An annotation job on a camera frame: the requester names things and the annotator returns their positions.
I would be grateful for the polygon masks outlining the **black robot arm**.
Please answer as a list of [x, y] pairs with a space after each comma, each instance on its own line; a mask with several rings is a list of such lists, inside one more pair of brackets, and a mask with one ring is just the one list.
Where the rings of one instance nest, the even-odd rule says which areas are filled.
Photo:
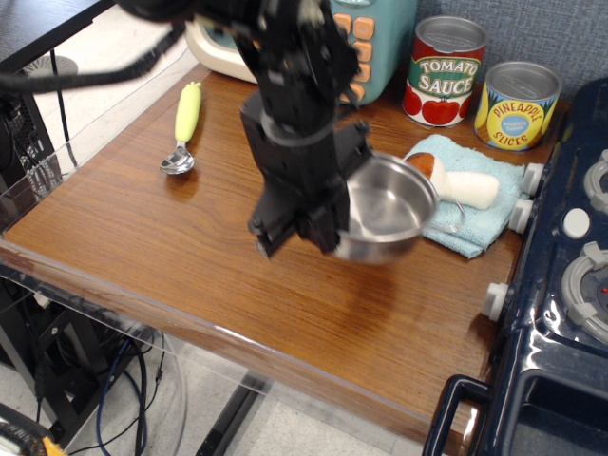
[[229, 32], [257, 89], [240, 117], [264, 188], [248, 222], [271, 257], [293, 235], [322, 253], [348, 231], [348, 178], [371, 156], [369, 127], [336, 128], [339, 98], [359, 69], [327, 1], [122, 1], [152, 22], [202, 17]]

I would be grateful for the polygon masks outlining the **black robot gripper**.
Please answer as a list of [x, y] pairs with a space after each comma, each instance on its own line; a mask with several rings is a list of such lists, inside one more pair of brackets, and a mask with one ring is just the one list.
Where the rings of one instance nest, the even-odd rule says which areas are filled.
[[248, 222], [259, 252], [270, 258], [298, 236], [322, 254], [332, 253], [339, 230], [349, 228], [346, 180], [371, 156], [365, 121], [334, 126], [327, 121], [313, 134], [278, 126], [266, 114], [261, 94], [240, 111], [264, 190]]

